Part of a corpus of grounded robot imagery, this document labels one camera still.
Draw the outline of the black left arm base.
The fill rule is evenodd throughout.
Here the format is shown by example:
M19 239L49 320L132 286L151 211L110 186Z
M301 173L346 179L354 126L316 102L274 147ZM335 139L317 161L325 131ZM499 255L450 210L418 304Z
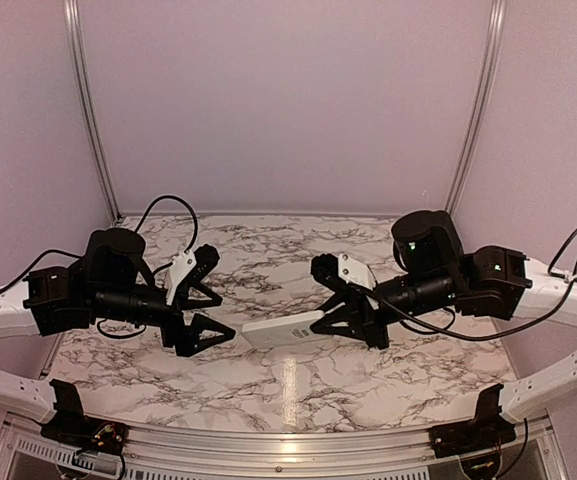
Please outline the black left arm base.
M92 417L84 413L76 387L53 379L54 414L41 423L41 435L83 452L95 451L119 456L123 453L128 426L121 422Z

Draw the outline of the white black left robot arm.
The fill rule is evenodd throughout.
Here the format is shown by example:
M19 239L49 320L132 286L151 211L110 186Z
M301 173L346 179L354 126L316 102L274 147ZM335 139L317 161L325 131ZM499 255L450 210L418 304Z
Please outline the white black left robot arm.
M145 249L132 230L97 230L70 266L22 274L0 288L0 339L46 337L114 320L158 328L164 347L185 358L232 340L234 329L200 312L222 302L203 282L219 262L217 249L205 244L177 255L168 288L157 286Z

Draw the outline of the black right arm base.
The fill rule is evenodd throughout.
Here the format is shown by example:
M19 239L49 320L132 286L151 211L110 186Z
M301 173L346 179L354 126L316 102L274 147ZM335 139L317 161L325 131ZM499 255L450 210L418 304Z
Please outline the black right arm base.
M495 384L481 391L471 419L436 425L429 429L436 458L491 449L516 439L514 424L501 416L502 389L502 384Z

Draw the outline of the white remote control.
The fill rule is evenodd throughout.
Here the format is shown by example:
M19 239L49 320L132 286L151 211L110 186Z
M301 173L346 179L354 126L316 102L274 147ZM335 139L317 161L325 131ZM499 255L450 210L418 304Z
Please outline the white remote control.
M243 338L257 350L329 342L332 335L314 333L311 326L324 317L321 310L246 323L241 328Z

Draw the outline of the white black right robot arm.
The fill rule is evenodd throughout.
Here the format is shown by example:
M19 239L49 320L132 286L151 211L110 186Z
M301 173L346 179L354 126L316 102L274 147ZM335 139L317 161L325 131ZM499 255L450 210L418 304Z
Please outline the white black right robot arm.
M451 216L421 210L393 225L393 256L404 273L375 282L370 268L350 257L324 254L311 262L313 278L333 291L311 329L385 349L388 325L418 325L430 333L473 341L473 336L439 328L421 315L452 310L463 316L522 325L484 336L484 341L523 332L547 320L577 328L577 274L557 272L553 264L499 246L464 252ZM577 350L537 373L482 391L476 413L463 430L474 448L483 448L502 431L502 420L517 424L568 395L577 394Z

